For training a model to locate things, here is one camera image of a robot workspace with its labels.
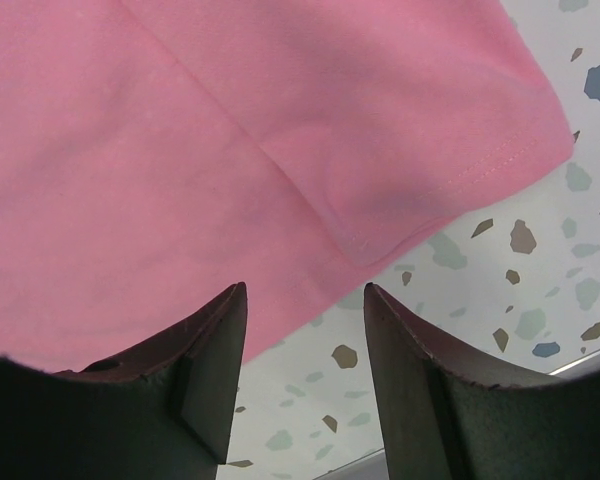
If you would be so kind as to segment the pink t shirt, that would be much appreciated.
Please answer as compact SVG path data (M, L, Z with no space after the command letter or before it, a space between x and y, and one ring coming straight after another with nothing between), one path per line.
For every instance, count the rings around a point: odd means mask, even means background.
M497 1L0 1L0 355L243 282L253 357L572 151Z

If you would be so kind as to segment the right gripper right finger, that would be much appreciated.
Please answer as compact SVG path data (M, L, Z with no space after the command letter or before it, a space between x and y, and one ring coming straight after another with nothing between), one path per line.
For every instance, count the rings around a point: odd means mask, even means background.
M508 363L372 283L364 323L391 478L600 479L600 369Z

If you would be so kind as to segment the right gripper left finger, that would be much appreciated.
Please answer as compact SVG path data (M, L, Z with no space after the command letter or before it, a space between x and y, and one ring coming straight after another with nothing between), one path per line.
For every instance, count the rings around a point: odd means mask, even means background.
M212 479L227 460L247 327L237 283L82 371L0 357L0 479Z

